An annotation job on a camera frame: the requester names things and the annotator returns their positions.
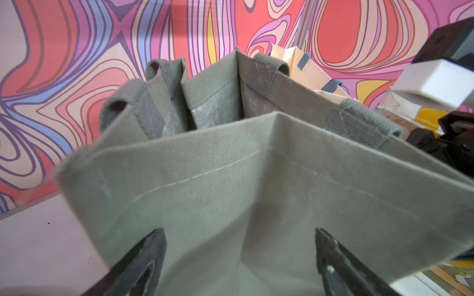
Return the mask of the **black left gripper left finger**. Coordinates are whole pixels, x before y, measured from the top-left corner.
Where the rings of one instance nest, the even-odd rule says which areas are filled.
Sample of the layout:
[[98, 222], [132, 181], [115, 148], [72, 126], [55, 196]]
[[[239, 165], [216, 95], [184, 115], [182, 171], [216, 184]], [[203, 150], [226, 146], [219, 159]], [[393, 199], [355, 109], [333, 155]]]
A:
[[153, 296], [162, 270], [167, 241], [162, 228], [135, 245], [85, 296]]

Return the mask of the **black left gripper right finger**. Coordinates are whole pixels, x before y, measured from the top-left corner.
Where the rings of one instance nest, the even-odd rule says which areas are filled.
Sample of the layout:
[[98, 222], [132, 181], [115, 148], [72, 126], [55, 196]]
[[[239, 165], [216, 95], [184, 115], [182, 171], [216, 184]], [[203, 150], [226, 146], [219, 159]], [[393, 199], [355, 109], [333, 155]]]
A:
[[329, 232], [316, 228], [316, 261], [327, 296], [397, 296]]

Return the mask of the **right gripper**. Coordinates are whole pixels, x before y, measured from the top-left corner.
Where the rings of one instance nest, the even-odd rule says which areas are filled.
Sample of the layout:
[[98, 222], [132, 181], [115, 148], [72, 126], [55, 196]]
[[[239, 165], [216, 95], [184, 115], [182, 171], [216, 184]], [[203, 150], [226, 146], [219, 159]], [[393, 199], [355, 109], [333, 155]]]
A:
[[439, 144], [413, 144], [468, 176], [474, 175], [474, 19], [437, 28], [402, 72], [392, 92], [413, 104], [447, 111]]

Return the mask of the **olive green canvas bag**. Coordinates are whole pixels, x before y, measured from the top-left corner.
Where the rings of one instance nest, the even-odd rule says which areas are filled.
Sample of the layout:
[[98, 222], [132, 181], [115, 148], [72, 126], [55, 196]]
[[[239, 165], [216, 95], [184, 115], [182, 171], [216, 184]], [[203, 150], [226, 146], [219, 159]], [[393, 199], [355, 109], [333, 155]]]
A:
[[111, 269], [155, 229], [154, 296], [320, 296], [316, 228], [387, 283], [474, 244], [474, 182], [285, 62], [233, 51], [194, 77], [152, 60], [57, 181]]

